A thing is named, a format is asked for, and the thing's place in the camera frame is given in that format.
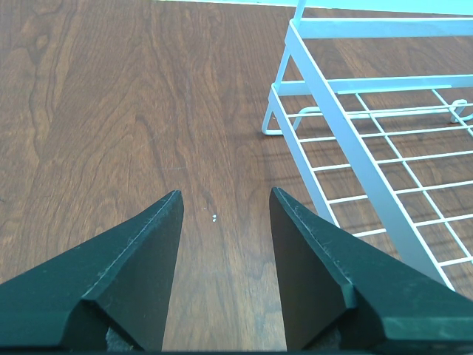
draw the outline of dish rack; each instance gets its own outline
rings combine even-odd
[[[450,189],[457,186],[471,186],[473,176],[469,179],[441,185],[423,186],[409,166],[417,160],[434,160],[438,158],[473,155],[473,150],[448,152],[434,155],[404,157],[393,143],[399,135],[428,135],[449,130],[463,130],[473,139],[473,125],[469,121],[473,114],[462,115],[466,107],[473,106],[463,98],[452,103],[441,95],[442,89],[473,87],[473,75],[435,75],[410,76],[393,78],[351,78],[327,80],[318,64],[310,54],[304,40],[318,38],[406,38],[406,37],[441,37],[473,35],[473,18],[303,18],[305,0],[300,0],[294,17],[290,20],[285,38],[285,49],[281,64],[269,92],[269,104],[265,113],[262,131],[265,135],[283,135],[290,153],[297,165],[310,198],[319,214],[325,220],[339,226],[333,206],[355,200],[369,199],[373,205],[383,229],[364,231],[354,234],[355,237],[387,232],[401,259],[409,266],[425,275],[455,289],[446,272],[446,266],[458,263],[471,263],[473,256],[458,237],[452,223],[473,218],[473,211],[462,215],[446,217],[431,197],[434,190]],[[292,58],[299,69],[303,80],[283,81],[289,59]],[[370,109],[362,95],[383,92],[417,92],[429,90],[438,99],[438,104],[431,106],[408,107],[401,109]],[[312,95],[317,106],[309,106],[296,114],[287,114],[281,97]],[[341,105],[339,96],[354,95],[362,110],[347,111]],[[425,119],[429,115],[448,114],[449,126],[387,132],[379,123],[381,118],[396,119],[403,116],[418,116]],[[269,129],[272,115],[275,116],[280,129]],[[297,129],[302,119],[323,116],[333,136],[322,138],[299,138]],[[354,122],[370,120],[377,128],[376,133],[360,133]],[[383,138],[394,152],[396,158],[376,160],[365,142],[367,138]],[[345,157],[346,164],[313,167],[307,158],[304,146],[312,142],[337,141]],[[381,170],[383,164],[400,163],[415,182],[411,189],[394,190]],[[353,169],[365,195],[350,196],[339,199],[327,199],[317,173],[328,170]],[[409,193],[421,193],[435,211],[436,218],[415,223],[400,201],[399,196]],[[464,257],[437,261],[429,245],[419,232],[422,226],[443,224],[455,240]]]

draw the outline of metal rack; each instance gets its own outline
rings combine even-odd
[[[423,186],[409,164],[418,160],[473,155],[473,150],[404,157],[392,139],[400,135],[428,135],[449,130],[467,132],[473,139],[473,125],[471,125],[473,121],[470,121],[473,119],[473,114],[462,115],[463,110],[466,107],[473,106],[473,103],[460,98],[449,104],[440,94],[440,91],[444,89],[473,87],[473,75],[327,80],[307,49],[304,40],[317,38],[471,36],[473,35],[473,18],[303,18],[304,8],[305,0],[300,0],[295,16],[289,23],[285,38],[285,50],[276,80],[271,85],[269,93],[268,109],[262,125],[263,133],[284,136],[302,180],[321,217],[338,226],[337,218],[333,212],[335,204],[369,199],[384,228],[363,231],[354,235],[365,237],[387,232],[402,260],[407,265],[454,289],[443,267],[457,263],[471,263],[473,262],[473,256],[458,237],[457,232],[452,227],[452,222],[473,218],[473,211],[465,211],[461,215],[446,217],[432,199],[431,193],[434,190],[450,189],[458,186],[472,186],[473,189],[473,176],[466,177],[461,182]],[[302,74],[303,80],[282,80],[290,57]],[[380,92],[416,92],[419,90],[429,90],[437,98],[438,104],[400,109],[370,109],[362,97],[364,94]],[[318,106],[305,107],[299,113],[287,114],[281,97],[297,95],[312,95]],[[347,111],[338,99],[341,95],[354,95],[363,109]],[[420,119],[425,119],[429,115],[446,113],[451,116],[451,122],[455,125],[387,132],[378,121],[381,118],[396,119],[407,115],[418,115]],[[268,128],[272,115],[277,119],[279,130]],[[302,119],[317,116],[324,117],[333,136],[299,138],[297,129]],[[355,120],[370,120],[378,129],[378,132],[361,134],[355,127]],[[367,138],[384,138],[396,158],[376,160],[366,145],[365,140]],[[323,141],[337,141],[348,163],[332,166],[312,166],[307,159],[304,146],[312,142]],[[402,164],[415,182],[416,187],[394,190],[381,170],[381,166],[388,163]],[[327,199],[317,173],[348,168],[353,169],[366,194],[332,200]],[[415,223],[399,199],[400,195],[410,193],[421,193],[429,202],[437,217]],[[434,224],[443,224],[446,227],[464,253],[464,257],[443,262],[437,261],[418,230],[422,226]]]

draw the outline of white metal wire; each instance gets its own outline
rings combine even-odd
[[[458,216],[445,216],[432,196],[433,191],[454,189],[460,186],[473,188],[473,176],[463,181],[423,186],[420,179],[410,167],[410,163],[418,160],[432,160],[453,157],[469,157],[473,150],[455,152],[439,152],[436,154],[403,156],[393,142],[393,137],[407,135],[434,135],[444,132],[466,132],[473,138],[473,114],[461,116],[472,102],[461,98],[449,102],[438,92],[439,89],[473,87],[473,75],[433,75],[398,78],[358,78],[326,80],[308,52],[303,40],[305,38],[389,38],[389,37],[421,37],[421,36],[473,36],[473,18],[302,18],[305,1],[301,0],[296,15],[291,20],[287,36],[286,48],[282,57],[276,81],[271,87],[269,105],[263,121],[262,131],[266,135],[283,135],[290,148],[296,165],[301,172],[307,190],[312,197],[318,213],[325,219],[338,225],[332,206],[340,203],[351,203],[370,199],[385,228],[355,233],[355,237],[367,237],[387,232],[395,244],[405,263],[430,277],[445,283],[454,289],[443,270],[445,266],[460,263],[472,263],[473,256],[458,236],[453,222],[473,218],[473,211],[465,211]],[[289,58],[292,57],[304,80],[282,81]],[[362,95],[377,92],[400,92],[429,90],[440,101],[438,105],[370,109]],[[279,96],[312,95],[319,106],[305,107],[299,113],[287,114]],[[346,111],[338,101],[337,95],[354,95],[362,110]],[[268,129],[271,114],[276,116],[280,130]],[[399,120],[406,116],[418,116],[420,120],[429,121],[433,115],[449,114],[446,121],[456,126],[435,126],[425,129],[409,129],[389,131],[381,125],[380,118]],[[328,123],[333,135],[327,137],[299,138],[296,130],[302,120],[320,119]],[[362,134],[358,132],[352,121],[369,120],[377,132]],[[395,158],[376,160],[365,140],[383,138],[390,147]],[[311,166],[304,148],[311,143],[337,141],[343,150],[348,163],[330,166]],[[399,163],[415,184],[409,189],[394,190],[387,181],[381,167],[386,164]],[[327,199],[317,178],[319,172],[352,169],[360,181],[366,194]],[[398,196],[420,193],[437,215],[436,218],[414,222],[407,213]],[[464,257],[438,262],[428,243],[419,232],[420,227],[441,224],[448,231]]]

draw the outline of brown wooden surface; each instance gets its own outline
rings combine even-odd
[[[181,189],[186,212],[165,348],[283,349],[268,197],[281,186],[310,200],[284,140],[262,137],[260,124],[292,13],[146,0],[0,0],[0,282]],[[310,48],[329,78],[471,72],[466,39]],[[423,99],[367,98],[372,106],[403,100]],[[318,121],[304,125],[327,133]],[[406,155],[418,154],[418,143],[396,142]],[[464,144],[471,149],[472,140]],[[389,154],[382,142],[372,148]],[[321,165],[344,161],[336,145],[308,152]],[[462,161],[417,166],[418,174],[425,184],[471,180],[471,160]],[[387,174],[398,188],[412,185],[399,170]],[[350,172],[322,183],[331,197],[362,193]],[[437,199],[455,214],[473,211],[471,197],[462,191]],[[420,200],[407,204],[419,218],[432,213]],[[350,231],[378,226],[369,207],[339,209]],[[461,224],[471,248],[472,225]],[[457,255],[441,233],[431,234],[435,253]],[[387,236],[367,241],[395,253]],[[471,264],[449,273],[471,294]]]

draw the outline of wooden table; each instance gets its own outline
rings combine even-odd
[[[263,137],[260,126],[292,14],[147,0],[0,0],[0,282],[181,189],[186,212],[164,348],[285,348],[269,192],[281,186],[310,200],[284,139]],[[471,41],[416,43],[311,48],[331,78],[471,72]],[[336,146],[313,149],[314,159],[343,159]],[[463,169],[471,174],[470,163]],[[328,192],[359,190],[355,182],[340,188],[340,178],[351,177],[327,176]],[[473,210],[473,199],[456,198]],[[340,213],[349,230],[377,223],[365,208]],[[387,236],[369,241],[395,252]],[[471,272],[469,264],[458,276],[466,293]]]

